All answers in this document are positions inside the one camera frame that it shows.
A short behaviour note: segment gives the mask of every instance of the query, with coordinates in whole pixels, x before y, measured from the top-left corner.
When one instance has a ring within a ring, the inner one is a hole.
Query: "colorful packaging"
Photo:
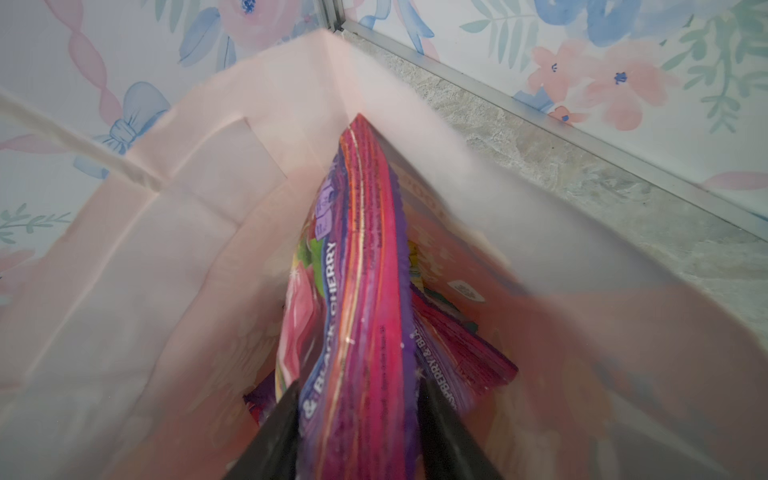
[[[256,420],[258,426],[264,425],[266,418],[275,409],[275,371],[262,380],[250,393],[243,395],[243,401],[248,412]]]
[[[411,337],[423,374],[431,376],[459,415],[471,411],[481,397],[510,383],[518,367],[438,308],[411,285],[414,331]]]
[[[412,478],[418,453],[409,251],[367,120],[344,131],[304,225],[277,352],[300,394],[297,478]]]

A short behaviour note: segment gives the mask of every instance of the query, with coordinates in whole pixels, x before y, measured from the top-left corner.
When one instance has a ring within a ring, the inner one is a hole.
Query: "blue bow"
[[[152,84],[134,83],[123,98],[123,117],[114,122],[109,135],[98,135],[94,140],[123,155],[169,108],[168,100]],[[109,170],[86,157],[76,157],[74,167],[99,180],[109,175]]]

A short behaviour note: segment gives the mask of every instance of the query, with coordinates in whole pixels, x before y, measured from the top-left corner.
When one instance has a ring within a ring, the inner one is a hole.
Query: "pink flower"
[[[603,61],[589,73],[594,79],[584,89],[580,104],[593,107],[607,103],[603,121],[618,130],[633,130],[643,120],[639,98],[659,107],[667,103],[666,87],[677,79],[654,66],[657,46],[643,41],[628,41],[611,47]]]
[[[586,46],[584,40],[566,40],[560,45],[557,54],[543,47],[534,47],[531,53],[539,68],[528,77],[531,92],[535,93],[543,85],[552,102],[565,100],[568,88],[575,87],[584,77],[585,63],[594,61],[593,58],[581,56]]]
[[[589,114],[572,114],[566,107],[562,106],[555,108],[555,110],[550,113],[549,116],[557,118],[559,121],[563,121],[572,127],[574,124],[585,121],[589,118]]]
[[[290,35],[301,0],[219,0],[224,30],[238,47],[261,51]]]

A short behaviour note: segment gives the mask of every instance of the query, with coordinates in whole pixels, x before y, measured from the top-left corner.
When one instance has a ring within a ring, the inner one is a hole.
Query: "black object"
[[[435,380],[419,386],[419,431],[427,480],[502,480]]]
[[[293,382],[223,480],[294,480],[299,448],[299,383]]]
[[[419,386],[419,431],[427,480],[502,480],[431,379]],[[298,446],[299,385],[294,382],[223,480],[294,480]]]

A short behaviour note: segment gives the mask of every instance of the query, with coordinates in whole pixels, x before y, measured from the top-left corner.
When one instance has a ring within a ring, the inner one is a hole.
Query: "metal frame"
[[[340,30],[344,23],[344,7],[342,0],[317,0],[323,5],[323,13],[327,21],[327,26],[332,31]]]
[[[526,120],[538,127],[544,128],[546,131],[557,135],[563,140],[569,141],[578,147],[585,149],[586,151],[608,161],[619,168],[622,168],[631,174],[637,175],[643,180],[650,182],[657,187],[666,190],[667,192],[679,197],[686,202],[696,205],[697,207],[710,212],[711,214],[722,218],[726,222],[732,223],[737,227],[740,227],[763,240],[768,240],[768,221],[765,221],[758,216],[744,210],[742,207],[732,204],[731,202],[724,200],[723,198],[716,197],[710,192],[703,190],[696,185],[693,185],[685,180],[675,177],[659,167],[649,164],[648,162],[635,157],[628,152],[625,152],[613,145],[609,145],[599,138],[593,137],[577,128],[570,127],[556,119],[544,114],[534,108],[527,106],[526,104],[515,100],[514,98],[504,94],[495,88],[491,88],[480,81],[475,80],[463,73],[460,73],[453,68],[450,68],[438,61],[432,60],[429,57],[419,54],[417,51],[406,47],[392,40],[385,35],[377,33],[362,25],[351,22],[343,21],[343,9],[340,7],[341,0],[323,0],[327,5],[333,5],[334,15],[337,22],[340,22],[343,30],[349,30],[350,32],[363,37],[370,41],[374,45],[378,45],[387,51],[410,61],[414,65],[417,65],[425,70],[432,72],[433,74],[450,81],[454,85],[460,88],[464,88],[480,98],[491,102],[497,107],[517,115],[518,117]]]

